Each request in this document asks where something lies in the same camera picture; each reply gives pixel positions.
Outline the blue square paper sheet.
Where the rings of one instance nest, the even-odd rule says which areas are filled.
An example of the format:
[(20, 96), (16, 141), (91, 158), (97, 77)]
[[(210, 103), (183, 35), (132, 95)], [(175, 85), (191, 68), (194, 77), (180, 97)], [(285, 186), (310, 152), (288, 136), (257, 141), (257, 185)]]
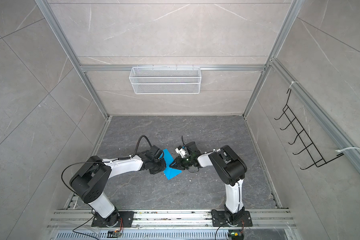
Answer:
[(163, 157), (166, 163), (166, 169), (163, 172), (168, 180), (176, 177), (182, 172), (181, 170), (173, 169), (170, 167), (170, 164), (174, 161), (174, 158), (167, 149), (163, 150)]

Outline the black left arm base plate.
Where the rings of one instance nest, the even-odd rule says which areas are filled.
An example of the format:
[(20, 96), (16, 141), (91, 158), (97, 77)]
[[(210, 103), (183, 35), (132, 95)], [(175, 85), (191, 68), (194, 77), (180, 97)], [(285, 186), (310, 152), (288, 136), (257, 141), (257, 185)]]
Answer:
[(134, 214), (135, 212), (133, 211), (119, 211), (112, 213), (107, 218), (103, 218), (96, 212), (91, 227), (119, 228), (122, 225), (124, 228), (130, 228), (133, 223)]

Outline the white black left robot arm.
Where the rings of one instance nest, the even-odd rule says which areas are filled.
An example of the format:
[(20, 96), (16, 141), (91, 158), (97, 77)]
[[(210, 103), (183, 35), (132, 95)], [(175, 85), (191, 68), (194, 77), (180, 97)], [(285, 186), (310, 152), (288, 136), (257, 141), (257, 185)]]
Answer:
[(151, 175), (160, 173), (166, 168), (164, 151), (157, 146), (149, 150), (118, 159), (101, 159), (90, 157), (70, 180), (70, 187), (84, 203), (93, 208), (103, 219), (118, 213), (104, 193), (110, 178), (129, 172), (149, 170)]

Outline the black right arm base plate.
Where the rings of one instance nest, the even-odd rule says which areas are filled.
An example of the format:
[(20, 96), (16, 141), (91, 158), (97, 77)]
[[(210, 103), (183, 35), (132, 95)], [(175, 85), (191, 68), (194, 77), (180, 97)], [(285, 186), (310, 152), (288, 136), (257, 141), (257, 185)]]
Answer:
[(252, 217), (249, 211), (244, 209), (232, 214), (230, 211), (211, 210), (212, 223), (214, 227), (252, 227)]

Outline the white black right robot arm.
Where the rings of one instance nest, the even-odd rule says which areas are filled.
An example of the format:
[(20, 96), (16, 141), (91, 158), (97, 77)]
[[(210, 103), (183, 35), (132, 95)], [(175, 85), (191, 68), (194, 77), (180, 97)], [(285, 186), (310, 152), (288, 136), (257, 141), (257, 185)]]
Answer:
[(176, 148), (178, 156), (170, 164), (170, 168), (190, 170), (213, 166), (226, 186), (225, 211), (237, 215), (244, 210), (242, 186), (248, 168), (245, 162), (228, 145), (218, 150), (202, 153), (195, 142)]

